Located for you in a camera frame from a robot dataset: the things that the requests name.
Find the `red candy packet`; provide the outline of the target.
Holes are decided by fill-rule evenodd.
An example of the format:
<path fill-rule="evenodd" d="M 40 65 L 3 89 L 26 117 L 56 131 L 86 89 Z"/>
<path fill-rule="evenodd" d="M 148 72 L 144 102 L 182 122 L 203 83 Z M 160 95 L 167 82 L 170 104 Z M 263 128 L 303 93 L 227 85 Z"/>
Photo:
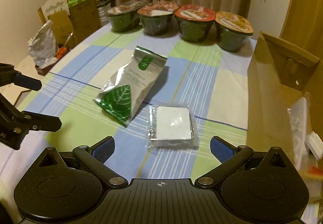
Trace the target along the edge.
<path fill-rule="evenodd" d="M 318 167 L 311 167 L 309 172 L 315 176 L 323 176 L 323 171 Z"/>

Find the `wooden door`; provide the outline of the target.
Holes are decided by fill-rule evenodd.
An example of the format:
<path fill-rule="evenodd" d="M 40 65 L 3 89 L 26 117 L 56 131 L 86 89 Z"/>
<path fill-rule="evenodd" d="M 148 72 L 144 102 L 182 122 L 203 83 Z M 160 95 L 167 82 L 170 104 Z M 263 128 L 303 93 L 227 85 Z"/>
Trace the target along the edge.
<path fill-rule="evenodd" d="M 290 0 L 280 37 L 322 58 L 322 0 Z"/>

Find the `small cardboard boxes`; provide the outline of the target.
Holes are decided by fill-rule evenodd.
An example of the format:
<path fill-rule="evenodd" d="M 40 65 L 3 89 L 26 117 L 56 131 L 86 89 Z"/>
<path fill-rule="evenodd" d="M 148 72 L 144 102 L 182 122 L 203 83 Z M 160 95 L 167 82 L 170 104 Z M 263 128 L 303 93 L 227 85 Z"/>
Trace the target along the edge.
<path fill-rule="evenodd" d="M 68 36 L 73 33 L 67 45 L 70 48 L 78 45 L 98 29 L 101 28 L 99 11 L 96 0 L 84 0 L 66 11 L 59 11 L 49 15 L 52 30 L 59 45 L 63 45 Z"/>

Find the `silver green tea pouch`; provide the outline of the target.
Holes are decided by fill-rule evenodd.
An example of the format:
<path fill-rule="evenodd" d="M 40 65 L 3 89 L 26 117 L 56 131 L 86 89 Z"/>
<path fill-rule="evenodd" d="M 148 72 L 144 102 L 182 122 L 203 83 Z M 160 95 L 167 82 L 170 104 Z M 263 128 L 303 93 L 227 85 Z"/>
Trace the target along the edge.
<path fill-rule="evenodd" d="M 111 76 L 94 102 L 127 127 L 163 71 L 167 59 L 137 46 L 131 60 Z"/>

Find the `brown lid noodle bowl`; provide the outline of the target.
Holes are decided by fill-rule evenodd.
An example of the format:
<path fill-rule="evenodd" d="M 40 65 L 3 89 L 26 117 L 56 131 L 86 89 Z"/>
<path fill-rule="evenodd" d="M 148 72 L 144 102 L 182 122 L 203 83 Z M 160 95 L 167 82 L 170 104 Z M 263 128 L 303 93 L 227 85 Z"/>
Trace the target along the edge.
<path fill-rule="evenodd" d="M 106 15 L 114 32 L 126 32 L 139 25 L 137 11 L 148 5 L 145 1 L 130 1 L 110 8 Z"/>

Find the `white carved wooden rack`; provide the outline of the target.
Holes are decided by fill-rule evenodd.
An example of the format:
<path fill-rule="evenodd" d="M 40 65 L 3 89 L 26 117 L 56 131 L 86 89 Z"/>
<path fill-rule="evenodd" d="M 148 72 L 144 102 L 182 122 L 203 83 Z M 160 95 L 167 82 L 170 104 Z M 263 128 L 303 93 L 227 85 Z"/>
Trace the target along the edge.
<path fill-rule="evenodd" d="M 60 11 L 65 11 L 69 15 L 68 0 L 48 0 L 38 8 L 38 15 L 42 24 L 45 24 L 48 21 L 49 15 Z"/>

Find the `orange lid noodle bowl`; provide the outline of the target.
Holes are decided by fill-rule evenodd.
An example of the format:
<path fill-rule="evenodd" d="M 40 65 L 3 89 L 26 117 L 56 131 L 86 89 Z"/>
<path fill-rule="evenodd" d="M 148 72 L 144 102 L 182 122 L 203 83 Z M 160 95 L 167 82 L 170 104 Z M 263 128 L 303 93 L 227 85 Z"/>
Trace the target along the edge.
<path fill-rule="evenodd" d="M 237 14 L 219 11 L 215 17 L 216 41 L 225 51 L 236 53 L 254 34 L 250 22 Z"/>

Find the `checkered tablecloth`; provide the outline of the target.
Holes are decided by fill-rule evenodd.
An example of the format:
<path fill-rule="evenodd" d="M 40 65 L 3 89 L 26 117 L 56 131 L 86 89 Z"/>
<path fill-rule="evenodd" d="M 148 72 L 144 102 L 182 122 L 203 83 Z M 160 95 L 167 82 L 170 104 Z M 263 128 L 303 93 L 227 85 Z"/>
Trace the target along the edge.
<path fill-rule="evenodd" d="M 120 34 L 110 26 L 101 28 L 42 78 L 40 91 L 30 92 L 19 105 L 21 110 L 60 117 L 62 127 L 55 133 L 30 132 L 18 151 L 1 146 L 1 191 L 14 188 L 43 148 L 69 151 L 107 135 L 116 141 L 107 165 L 128 179 L 197 178 L 218 163 L 209 151 L 212 136 L 219 135 L 234 145 L 246 142 L 247 68 L 255 44 L 250 40 L 232 54 L 216 44 L 213 33 L 205 43 L 191 44 L 175 29 L 150 37 L 141 29 Z M 168 60 L 138 114 L 124 127 L 94 99 L 138 45 Z M 193 112 L 200 140 L 197 150 L 147 149 L 148 108 L 168 103 L 183 103 Z"/>

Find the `dark red tray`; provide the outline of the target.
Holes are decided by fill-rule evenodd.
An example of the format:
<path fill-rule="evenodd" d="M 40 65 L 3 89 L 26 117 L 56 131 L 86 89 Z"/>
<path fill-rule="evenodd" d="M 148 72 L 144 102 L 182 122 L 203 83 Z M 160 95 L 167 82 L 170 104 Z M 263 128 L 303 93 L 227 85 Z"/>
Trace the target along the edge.
<path fill-rule="evenodd" d="M 45 67 L 40 68 L 35 66 L 37 73 L 41 76 L 45 76 L 66 54 L 68 54 L 70 49 L 68 47 L 61 47 L 55 56 L 45 62 Z"/>

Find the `white square item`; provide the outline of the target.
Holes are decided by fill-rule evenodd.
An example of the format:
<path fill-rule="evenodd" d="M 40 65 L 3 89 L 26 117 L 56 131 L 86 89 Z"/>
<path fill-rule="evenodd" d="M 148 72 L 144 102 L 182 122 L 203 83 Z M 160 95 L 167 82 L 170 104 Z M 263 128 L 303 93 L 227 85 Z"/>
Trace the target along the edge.
<path fill-rule="evenodd" d="M 197 149 L 194 116 L 185 104 L 151 105 L 148 109 L 148 148 Z"/>

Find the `brown cardboard box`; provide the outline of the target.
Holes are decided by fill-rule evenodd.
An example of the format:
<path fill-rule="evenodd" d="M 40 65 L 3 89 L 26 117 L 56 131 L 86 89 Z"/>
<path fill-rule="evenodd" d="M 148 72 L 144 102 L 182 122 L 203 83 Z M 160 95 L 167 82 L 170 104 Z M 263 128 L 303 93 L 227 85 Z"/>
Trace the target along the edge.
<path fill-rule="evenodd" d="M 322 59 L 262 32 L 247 76 L 247 145 L 255 151 L 279 146 L 291 161 L 294 160 L 288 110 L 301 97 L 309 102 L 312 131 L 322 136 Z"/>

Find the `crumpled white plastic bag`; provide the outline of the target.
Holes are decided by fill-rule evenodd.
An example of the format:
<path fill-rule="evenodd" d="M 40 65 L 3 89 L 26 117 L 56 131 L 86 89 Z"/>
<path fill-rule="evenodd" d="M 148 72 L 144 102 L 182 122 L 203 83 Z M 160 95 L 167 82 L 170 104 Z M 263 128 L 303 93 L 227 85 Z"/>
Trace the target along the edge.
<path fill-rule="evenodd" d="M 48 20 L 28 42 L 28 54 L 35 65 L 45 67 L 45 62 L 58 52 L 58 44 L 52 30 L 53 22 Z"/>

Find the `white power adapter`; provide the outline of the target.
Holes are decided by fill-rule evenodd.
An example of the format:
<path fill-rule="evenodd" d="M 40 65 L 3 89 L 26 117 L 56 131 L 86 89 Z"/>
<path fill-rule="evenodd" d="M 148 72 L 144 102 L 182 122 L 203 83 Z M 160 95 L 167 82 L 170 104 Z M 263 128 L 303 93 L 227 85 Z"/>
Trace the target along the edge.
<path fill-rule="evenodd" d="M 308 134 L 305 138 L 305 144 L 317 161 L 322 159 L 323 143 L 322 139 L 320 139 L 317 133 L 312 131 L 310 134 Z"/>

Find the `dark red lid noodle bowl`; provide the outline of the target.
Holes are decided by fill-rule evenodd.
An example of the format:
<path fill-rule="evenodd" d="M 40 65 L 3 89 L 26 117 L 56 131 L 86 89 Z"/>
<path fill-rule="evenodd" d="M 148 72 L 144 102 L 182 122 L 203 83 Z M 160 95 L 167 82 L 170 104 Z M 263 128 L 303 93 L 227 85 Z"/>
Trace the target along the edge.
<path fill-rule="evenodd" d="M 157 1 L 140 8 L 137 13 L 144 33 L 160 36 L 167 33 L 174 13 L 179 9 L 176 2 Z"/>

